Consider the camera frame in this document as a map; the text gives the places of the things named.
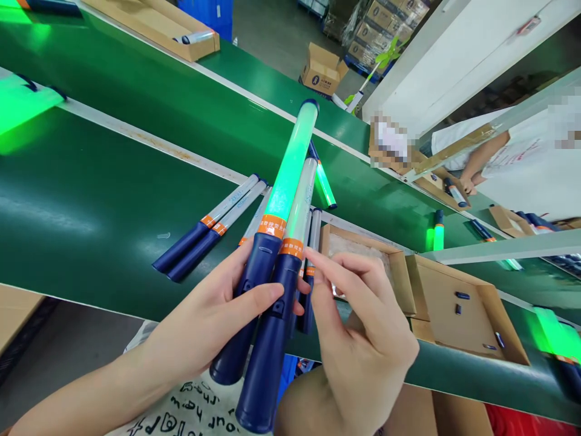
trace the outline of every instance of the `factory floor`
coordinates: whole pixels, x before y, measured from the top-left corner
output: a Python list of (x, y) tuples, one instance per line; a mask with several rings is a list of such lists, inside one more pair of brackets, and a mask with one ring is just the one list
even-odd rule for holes
[[(309, 42), (342, 56), (321, 33), (320, 21), (294, 0), (237, 2), (233, 35), (238, 46), (292, 79), (304, 66)], [(349, 71), (337, 95), (357, 92), (364, 78)], [(375, 86), (367, 86), (367, 94)], [(114, 360), (142, 321), (68, 302), (54, 313), (0, 386), (0, 432), (36, 403), (74, 379)]]

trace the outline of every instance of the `blue plastic crate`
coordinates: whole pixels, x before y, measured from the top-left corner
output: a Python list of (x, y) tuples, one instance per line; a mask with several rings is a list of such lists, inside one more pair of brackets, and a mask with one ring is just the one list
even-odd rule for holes
[(216, 33), (220, 35), (220, 38), (225, 39), (228, 42), (232, 42), (232, 23), (214, 25), (210, 27), (212, 27), (212, 29), (214, 29)]
[(178, 7), (208, 27), (230, 24), (234, 12), (233, 0), (179, 0)]

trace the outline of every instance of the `cardboard tray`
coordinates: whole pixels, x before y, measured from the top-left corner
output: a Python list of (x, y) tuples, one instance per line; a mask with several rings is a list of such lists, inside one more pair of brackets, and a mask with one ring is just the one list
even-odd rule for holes
[(44, 296), (0, 285), (0, 355), (16, 337)]
[[(412, 331), (418, 339), (482, 357), (531, 364), (494, 285), (425, 257), (405, 259), (416, 306)], [(470, 300), (457, 298), (456, 291), (470, 295)], [(457, 304), (462, 306), (461, 315), (456, 314)], [(498, 345), (495, 332), (500, 333), (504, 348)]]
[(194, 62), (220, 50), (220, 37), (195, 44), (181, 44), (173, 38), (199, 31), (211, 31), (208, 26), (190, 17), (166, 0), (83, 0), (84, 3), (108, 15), (153, 42), (167, 48), (187, 61)]
[(406, 316), (415, 315), (416, 306), (414, 304), (412, 286), (410, 284), (410, 277), (407, 272), (407, 264), (403, 251), (378, 240), (360, 236), (356, 233), (327, 224), (321, 229), (321, 253), (325, 256), (328, 256), (329, 254), (329, 239), (331, 234), (336, 234), (343, 239), (351, 240), (364, 246), (375, 248), (382, 253), (386, 253), (389, 258), (393, 292), (398, 305)]
[[(371, 135), (369, 137), (369, 156), (375, 163), (381, 164), (381, 166), (383, 167), (391, 168), (393, 171), (403, 176), (404, 174), (407, 174), (409, 171), (411, 171), (413, 168), (422, 165), (422, 163), (428, 159), (418, 150), (411, 149), (409, 150), (409, 153), (412, 157), (411, 162), (402, 162), (401, 159), (399, 158), (396, 158), (394, 156), (388, 156), (387, 152), (384, 150), (379, 150), (376, 144), (375, 124), (376, 124), (375, 121), (371, 123)], [(463, 208), (458, 207), (458, 204), (456, 203), (454, 198), (452, 198), (446, 193), (444, 187), (444, 179), (447, 177), (449, 177), (450, 180), (452, 181), (452, 184), (455, 185), (456, 188), (458, 188), (458, 191), (464, 198), (464, 201), (466, 201), (467, 204), (466, 207)], [(417, 184), (419, 187), (423, 188), (424, 190), (428, 191), (432, 196), (436, 197), (442, 203), (448, 205), (454, 210), (464, 211), (472, 207), (472, 205), (470, 204), (470, 200), (468, 199), (468, 196), (462, 189), (460, 181), (456, 177), (452, 176), (448, 171), (446, 171), (444, 167), (437, 168), (433, 172), (423, 175), (421, 178), (414, 181), (414, 183)]]
[(535, 233), (529, 223), (516, 213), (502, 206), (488, 208), (498, 228), (512, 237), (534, 236)]

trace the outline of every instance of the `cardboard box flap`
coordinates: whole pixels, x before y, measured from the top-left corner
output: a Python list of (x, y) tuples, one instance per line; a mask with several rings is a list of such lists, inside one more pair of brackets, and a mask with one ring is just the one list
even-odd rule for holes
[(316, 59), (310, 60), (310, 69), (316, 71), (319, 74), (322, 74), (323, 76), (327, 76), (329, 79), (336, 81), (341, 80), (339, 73), (335, 70), (334, 67), (328, 67)]
[(311, 61), (317, 61), (333, 70), (336, 70), (337, 64), (339, 63), (339, 56), (313, 44), (312, 42), (309, 44), (309, 59)]
[(344, 61), (339, 62), (339, 65), (337, 65), (337, 72), (339, 73), (339, 80), (342, 80), (348, 71), (349, 71), (349, 67), (347, 66), (347, 64)]

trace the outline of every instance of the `stacked cardboard boxes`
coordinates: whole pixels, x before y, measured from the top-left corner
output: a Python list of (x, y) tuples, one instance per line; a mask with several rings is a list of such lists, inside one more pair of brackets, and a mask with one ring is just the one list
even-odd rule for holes
[(393, 38), (398, 37), (398, 45), (404, 44), (427, 12), (421, 0), (373, 0), (353, 36), (344, 38), (345, 48), (359, 66), (371, 71), (375, 58), (387, 51)]

